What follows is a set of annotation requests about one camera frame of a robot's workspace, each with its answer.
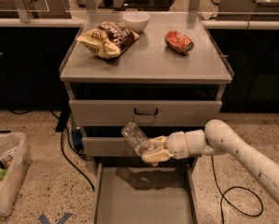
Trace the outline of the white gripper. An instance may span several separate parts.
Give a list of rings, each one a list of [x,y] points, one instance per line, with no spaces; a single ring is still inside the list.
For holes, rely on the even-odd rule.
[[[177,160],[188,157],[188,146],[183,132],[172,133],[168,137],[164,135],[158,136],[150,139],[150,143],[154,148],[166,147],[170,151],[161,149],[144,154],[142,156],[143,161],[153,166],[157,166],[160,162],[168,161],[173,156]]]

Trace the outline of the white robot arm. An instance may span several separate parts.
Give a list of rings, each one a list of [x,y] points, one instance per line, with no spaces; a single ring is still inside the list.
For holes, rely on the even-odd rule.
[[[142,155],[147,163],[231,154],[279,205],[279,165],[249,146],[222,120],[208,121],[204,130],[171,133],[149,142],[153,149]]]

